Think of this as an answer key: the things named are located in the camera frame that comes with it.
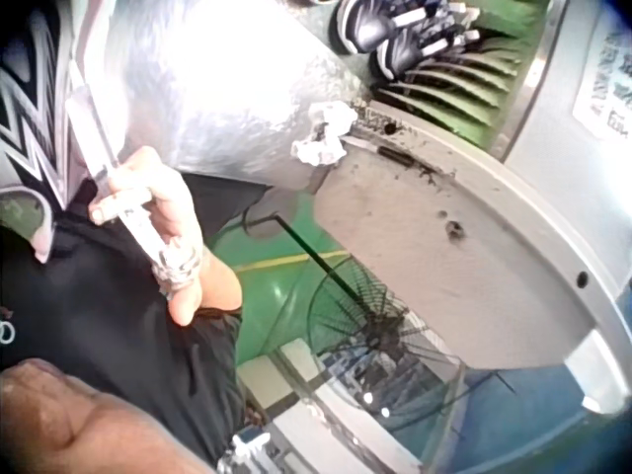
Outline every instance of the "green floor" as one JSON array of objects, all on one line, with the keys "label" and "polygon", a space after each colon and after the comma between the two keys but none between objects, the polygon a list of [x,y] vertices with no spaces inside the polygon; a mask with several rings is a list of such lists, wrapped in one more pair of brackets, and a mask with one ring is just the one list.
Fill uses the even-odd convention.
[{"label": "green floor", "polygon": [[[341,246],[314,222],[311,196],[299,197],[291,225],[331,265],[344,257]],[[215,255],[237,271],[244,288],[238,363],[305,337],[309,303],[325,273],[294,239],[281,231],[274,238],[255,240],[238,227],[220,233],[209,245]]]}]

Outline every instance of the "crumpled white tissue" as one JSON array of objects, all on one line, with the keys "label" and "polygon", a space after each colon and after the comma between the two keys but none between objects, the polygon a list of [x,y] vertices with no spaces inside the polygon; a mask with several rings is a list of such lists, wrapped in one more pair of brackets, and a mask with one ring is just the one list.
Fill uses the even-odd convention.
[{"label": "crumpled white tissue", "polygon": [[347,154],[340,136],[349,133],[357,113],[341,101],[321,102],[309,108],[309,137],[292,143],[292,156],[312,166],[332,165]]}]

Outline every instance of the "curved metal edge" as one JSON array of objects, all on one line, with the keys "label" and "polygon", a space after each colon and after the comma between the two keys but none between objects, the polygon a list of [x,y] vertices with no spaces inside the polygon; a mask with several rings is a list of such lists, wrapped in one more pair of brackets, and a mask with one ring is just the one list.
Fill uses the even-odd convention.
[{"label": "curved metal edge", "polygon": [[[451,133],[377,102],[361,110],[360,117],[356,125],[360,133],[409,153],[450,179],[492,209],[551,266],[587,309],[596,329],[587,337],[593,338],[594,344],[584,348],[584,354],[588,351],[596,357],[595,362],[583,357],[582,364],[574,363],[575,351],[569,355],[569,368],[587,397],[609,397],[609,402],[599,403],[602,413],[613,414],[625,407],[632,398],[632,335],[616,303],[614,279],[577,230],[518,175]],[[387,123],[395,123],[397,131],[384,133]],[[580,273],[588,276],[584,288],[577,284]],[[614,392],[590,388],[591,380],[595,381],[590,378],[593,369],[607,372]]]},{"label": "curved metal edge", "polygon": [[567,4],[568,0],[550,0],[544,31],[533,61],[531,61],[522,85],[514,95],[513,105],[507,114],[503,127],[488,149],[490,155],[503,162],[507,159],[522,126],[526,122],[529,110],[537,98],[537,92],[543,77],[546,75],[546,69],[550,64],[552,51],[561,30]]}]

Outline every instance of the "yellow floor line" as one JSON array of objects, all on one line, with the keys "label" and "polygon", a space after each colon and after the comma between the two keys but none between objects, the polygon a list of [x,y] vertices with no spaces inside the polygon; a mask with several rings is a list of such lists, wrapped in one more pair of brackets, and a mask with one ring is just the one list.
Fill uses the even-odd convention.
[{"label": "yellow floor line", "polygon": [[[324,254],[318,254],[321,259],[333,259],[334,257],[346,257],[349,254],[346,250],[336,250],[334,252],[326,252]],[[289,255],[287,257],[278,257],[277,259],[269,259],[269,260],[261,260],[260,262],[254,262],[252,264],[246,265],[238,265],[234,267],[233,270],[242,274],[244,272],[249,272],[250,270],[260,270],[260,269],[269,269],[271,267],[280,267],[282,265],[291,265],[298,264],[300,262],[307,262],[309,260],[309,255],[300,254],[300,255]]]}]

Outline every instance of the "person's arm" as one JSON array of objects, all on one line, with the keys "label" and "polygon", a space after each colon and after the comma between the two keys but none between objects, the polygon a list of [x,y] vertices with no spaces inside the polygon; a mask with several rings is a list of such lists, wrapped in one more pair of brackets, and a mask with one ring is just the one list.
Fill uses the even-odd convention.
[{"label": "person's arm", "polygon": [[201,270],[200,308],[234,311],[241,308],[242,290],[239,278],[235,273],[204,248]]}]

